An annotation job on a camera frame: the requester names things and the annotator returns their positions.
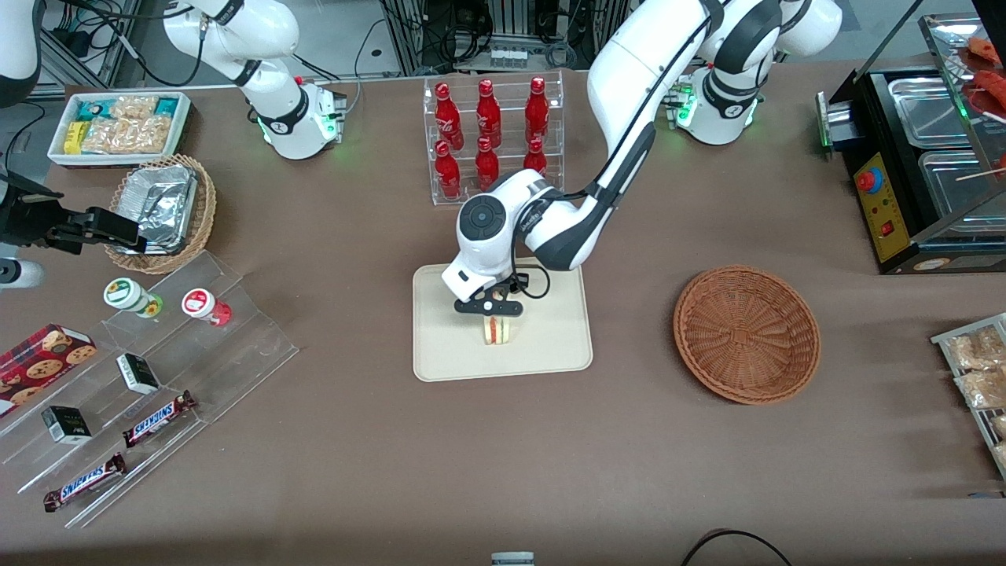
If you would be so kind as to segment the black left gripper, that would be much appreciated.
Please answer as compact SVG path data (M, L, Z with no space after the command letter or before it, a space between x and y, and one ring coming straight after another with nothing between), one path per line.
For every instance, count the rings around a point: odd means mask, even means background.
M510 300L509 297L518 290L516 282L499 282L475 294L468 302L455 300L453 308L457 313L480 314L484 326L488 326L488 316L508 318L510 325L516 325L523 318L523 304L517 300Z

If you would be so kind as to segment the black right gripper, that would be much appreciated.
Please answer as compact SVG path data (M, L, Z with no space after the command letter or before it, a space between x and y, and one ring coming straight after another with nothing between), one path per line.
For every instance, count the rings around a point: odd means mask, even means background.
M85 225L78 212L60 204L61 193L15 173L3 173L1 241L18 248L54 248L79 255L83 244L103 244L114 253L146 255L148 240L139 225L108 209L90 207Z

